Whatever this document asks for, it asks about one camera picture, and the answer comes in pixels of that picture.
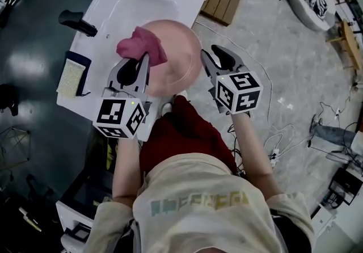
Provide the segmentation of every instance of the round plate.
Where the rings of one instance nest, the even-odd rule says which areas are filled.
[[[202,68],[201,43],[189,27],[173,20],[157,20],[142,26],[161,41],[168,61],[150,68],[150,96],[171,96],[191,86]]]

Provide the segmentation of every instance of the black faucet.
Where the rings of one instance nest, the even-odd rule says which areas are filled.
[[[59,14],[58,22],[84,33],[87,36],[95,37],[97,34],[96,27],[84,21],[82,18],[83,12],[71,12],[69,10],[64,10]]]

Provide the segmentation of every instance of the red pants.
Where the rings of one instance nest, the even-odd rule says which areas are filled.
[[[140,169],[149,173],[156,165],[177,154],[204,153],[221,160],[233,174],[237,167],[220,133],[198,115],[183,96],[177,96],[171,113],[158,119],[140,152]]]

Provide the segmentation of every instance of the forearm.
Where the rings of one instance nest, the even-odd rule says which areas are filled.
[[[232,115],[232,121],[248,181],[260,189],[266,199],[278,195],[281,191],[273,177],[270,160],[250,117],[240,113]]]
[[[132,206],[140,187],[141,173],[137,139],[119,139],[112,182],[113,200]]]

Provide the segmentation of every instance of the white sink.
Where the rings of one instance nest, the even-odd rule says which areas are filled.
[[[92,119],[93,103],[101,97],[111,69],[121,60],[117,43],[130,37],[136,26],[170,19],[192,27],[205,0],[93,0],[83,19],[94,25],[98,33],[87,37],[77,32],[70,50],[88,57],[92,63],[83,92],[84,97],[59,95],[57,104]]]

